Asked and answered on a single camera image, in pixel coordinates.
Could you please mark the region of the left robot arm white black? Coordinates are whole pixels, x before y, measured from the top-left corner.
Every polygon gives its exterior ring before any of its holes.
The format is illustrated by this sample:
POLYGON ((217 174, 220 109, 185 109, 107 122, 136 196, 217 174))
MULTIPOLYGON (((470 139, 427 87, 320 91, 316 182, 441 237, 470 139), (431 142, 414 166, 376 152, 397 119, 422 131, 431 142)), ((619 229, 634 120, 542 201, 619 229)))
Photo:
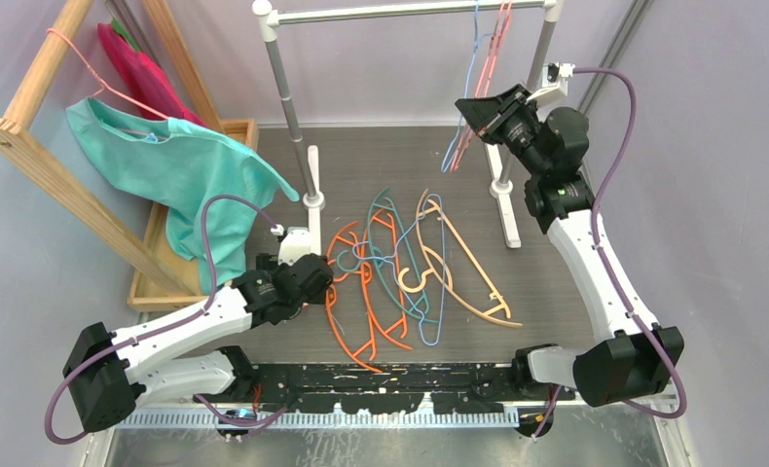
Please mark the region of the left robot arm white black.
POLYGON ((294 318, 305 305, 324 303, 334 272, 325 257, 305 254, 280 263, 262 254, 255 269, 217 289, 211 299, 152 322, 110 331, 97 322, 84 328, 64 364, 63 382, 45 415, 52 418, 64 391, 71 397, 84 434, 108 429, 139 407, 185 395, 224 394, 234 402, 256 386, 246 357, 216 351, 210 362, 187 352, 263 324, 294 318))

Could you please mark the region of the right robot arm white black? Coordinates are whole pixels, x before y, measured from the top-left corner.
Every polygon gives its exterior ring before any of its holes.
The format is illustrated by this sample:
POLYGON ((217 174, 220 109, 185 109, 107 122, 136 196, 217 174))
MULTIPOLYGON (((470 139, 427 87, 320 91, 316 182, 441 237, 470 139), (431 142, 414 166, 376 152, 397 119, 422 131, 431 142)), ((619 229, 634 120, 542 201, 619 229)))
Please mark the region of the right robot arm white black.
POLYGON ((517 351, 512 385, 524 399, 549 385, 577 391, 599 407, 684 388, 677 362, 684 339, 662 326, 640 300, 604 235, 600 195, 580 172, 589 122, 558 107, 539 119, 531 93, 517 85, 491 97, 460 98, 464 121, 483 142, 502 146, 529 172, 525 202, 556 247, 588 311, 595 343, 587 350, 543 344, 517 351))

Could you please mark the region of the blue wire hanger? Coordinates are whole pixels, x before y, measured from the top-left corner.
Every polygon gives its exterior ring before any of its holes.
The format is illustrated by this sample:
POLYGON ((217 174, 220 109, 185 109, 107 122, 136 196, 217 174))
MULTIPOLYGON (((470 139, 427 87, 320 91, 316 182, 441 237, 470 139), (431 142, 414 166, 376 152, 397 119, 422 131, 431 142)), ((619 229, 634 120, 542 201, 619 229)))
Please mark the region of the blue wire hanger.
POLYGON ((430 316, 431 302, 424 290, 418 293, 406 293, 399 289, 396 274, 402 269, 397 265, 401 248, 407 252, 409 266, 419 269, 408 239, 410 234, 416 234, 415 221, 407 228, 403 226, 395 201, 387 195, 388 191, 389 187, 385 187, 371 202, 365 228, 366 238, 357 241, 352 252, 359 263, 364 261, 370 263, 385 292, 398 309, 417 321, 421 341, 427 346, 435 346, 441 340, 447 292, 441 292, 438 316, 432 318, 430 316), (390 254, 386 254, 373 239, 371 230, 376 222, 391 228, 394 240, 390 254))
MULTIPOLYGON (((488 36, 487 33, 480 31, 480 15, 481 15, 481 2, 475 1, 475 5, 473 9, 473 17, 472 17, 473 42, 471 47, 471 57, 468 62, 466 73, 464 75, 462 97, 467 97, 468 92, 471 89, 471 79, 473 76, 473 70, 475 67, 476 58, 481 48, 481 44, 483 43, 485 38, 488 36)), ((458 139, 462 136, 463 129, 464 129, 464 120, 462 116, 459 116, 457 120, 456 131, 453 137, 451 138, 449 145, 447 147, 447 150, 441 160, 440 171, 442 173, 448 173, 453 168, 456 144, 458 142, 458 139)))

